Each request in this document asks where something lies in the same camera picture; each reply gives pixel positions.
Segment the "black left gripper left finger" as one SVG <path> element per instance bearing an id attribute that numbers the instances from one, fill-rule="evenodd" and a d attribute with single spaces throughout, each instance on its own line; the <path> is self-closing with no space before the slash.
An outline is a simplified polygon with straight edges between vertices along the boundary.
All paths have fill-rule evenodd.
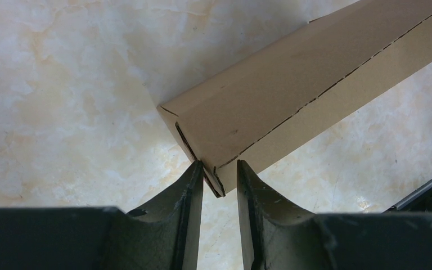
<path id="1" fill-rule="evenodd" d="M 196 269 L 203 164 L 135 209 L 0 208 L 0 269 Z"/>

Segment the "brown cardboard box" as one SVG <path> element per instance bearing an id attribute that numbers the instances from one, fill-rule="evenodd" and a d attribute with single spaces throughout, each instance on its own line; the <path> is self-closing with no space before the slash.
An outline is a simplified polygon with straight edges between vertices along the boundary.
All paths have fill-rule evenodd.
<path id="1" fill-rule="evenodd" d="M 432 1 L 357 1 L 158 107 L 216 197 L 432 62 Z"/>

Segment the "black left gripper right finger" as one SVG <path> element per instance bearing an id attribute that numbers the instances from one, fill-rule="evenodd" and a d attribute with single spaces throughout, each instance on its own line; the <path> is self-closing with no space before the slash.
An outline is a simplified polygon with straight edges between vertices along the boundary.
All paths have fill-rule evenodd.
<path id="1" fill-rule="evenodd" d="M 432 212 L 308 211 L 237 163 L 245 269 L 432 269 Z"/>

